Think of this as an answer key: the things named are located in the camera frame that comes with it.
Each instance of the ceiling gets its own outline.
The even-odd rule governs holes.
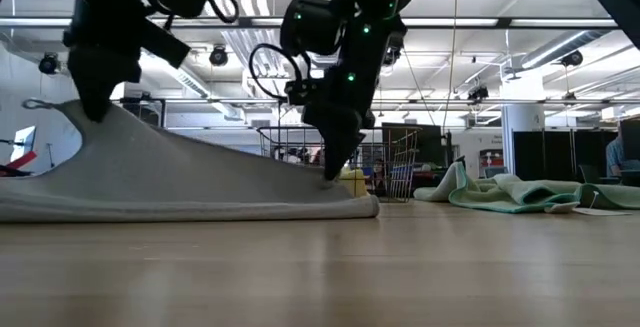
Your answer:
[[[3,0],[0,14],[25,17],[69,17],[74,0]],[[282,16],[290,0],[238,0],[243,16]],[[403,17],[527,17],[527,18],[606,18],[606,11],[597,0],[413,0],[403,11]],[[126,23],[114,16],[114,23]],[[259,91],[247,82],[246,68],[242,61],[248,51],[260,41],[277,42],[278,30],[241,31],[221,29],[176,29],[174,34],[193,47],[193,53],[184,66],[210,96],[219,98],[262,98]],[[469,30],[458,29],[410,29],[405,38],[405,54],[392,70],[381,77],[377,97],[382,99],[466,97],[466,92],[475,83],[474,75],[484,69],[479,83],[487,85],[492,98],[499,98],[500,68],[487,65],[507,62],[509,56],[529,53],[554,38],[562,30]],[[38,58],[45,51],[57,51],[64,59],[65,48],[60,43],[61,29],[0,29],[0,36],[11,50],[24,56]],[[229,62],[224,67],[213,67],[208,61],[214,45],[226,45]],[[583,88],[597,81],[606,81],[610,76],[640,65],[638,51],[619,31],[580,48],[584,55],[582,66],[564,68],[547,65],[540,68],[544,79],[544,93],[559,97],[567,89]],[[278,77],[268,83],[281,90],[286,78],[282,74],[287,66],[272,55],[264,55],[265,62],[273,62],[266,69],[267,76]],[[139,85],[128,84],[128,94],[149,91],[157,98],[194,98],[196,95],[178,82],[175,73],[167,66],[141,61],[144,70]],[[634,96],[640,87],[640,73],[632,74],[620,83],[589,90],[584,98],[604,98],[622,92]],[[373,109],[383,106],[376,104]],[[385,108],[402,108],[397,104]],[[199,108],[213,108],[205,105]]]

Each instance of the ceiling duct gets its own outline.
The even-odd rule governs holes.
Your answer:
[[[519,63],[521,68],[515,68],[516,72],[542,67],[548,63],[568,55],[589,43],[611,32],[610,30],[571,31],[554,38],[549,43],[522,56]]]

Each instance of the gray cloth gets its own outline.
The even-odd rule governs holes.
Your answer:
[[[322,170],[153,128],[113,106],[44,105],[80,131],[80,151],[35,177],[0,179],[0,221],[218,221],[374,217],[378,200],[327,187]]]

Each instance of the black partition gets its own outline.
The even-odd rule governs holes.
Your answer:
[[[606,147],[616,136],[593,130],[514,132],[515,174],[525,181],[580,181],[580,165],[590,165],[606,176]]]

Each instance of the computer monitor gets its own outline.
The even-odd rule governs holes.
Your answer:
[[[16,132],[13,138],[13,152],[11,153],[10,161],[13,162],[18,158],[33,150],[33,145],[36,139],[36,126],[23,128]]]
[[[624,159],[640,160],[640,120],[621,121],[620,136]]]

